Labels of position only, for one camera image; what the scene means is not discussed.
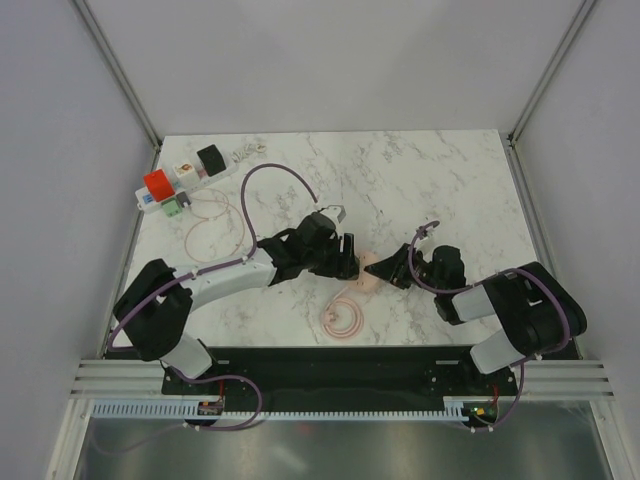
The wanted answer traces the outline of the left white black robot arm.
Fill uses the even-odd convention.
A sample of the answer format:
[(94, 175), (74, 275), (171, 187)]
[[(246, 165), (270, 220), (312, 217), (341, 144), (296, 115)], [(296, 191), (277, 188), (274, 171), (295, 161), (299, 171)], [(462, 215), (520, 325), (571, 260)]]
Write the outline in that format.
[(152, 260), (117, 300), (116, 329), (126, 334), (141, 360), (160, 360), (196, 392), (211, 392), (220, 371), (206, 346), (185, 331), (189, 316), (204, 305), (293, 280), (304, 271), (352, 284), (399, 283), (400, 254), (385, 260), (357, 255), (353, 235), (340, 228), (341, 218), (339, 207), (324, 208), (296, 228), (257, 241), (246, 256), (200, 267), (178, 269)]

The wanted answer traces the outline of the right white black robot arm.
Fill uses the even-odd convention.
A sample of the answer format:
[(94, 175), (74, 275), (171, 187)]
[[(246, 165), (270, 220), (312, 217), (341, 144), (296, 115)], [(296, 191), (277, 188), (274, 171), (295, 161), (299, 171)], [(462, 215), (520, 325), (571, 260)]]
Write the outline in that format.
[(452, 326), (497, 318), (498, 331), (472, 346), (457, 371), (460, 386), (473, 394), (493, 383), (494, 372), (561, 350), (587, 329), (581, 306), (537, 261), (471, 286), (458, 248), (440, 246), (427, 262), (405, 243), (391, 257), (390, 283), (427, 286), (438, 315)]

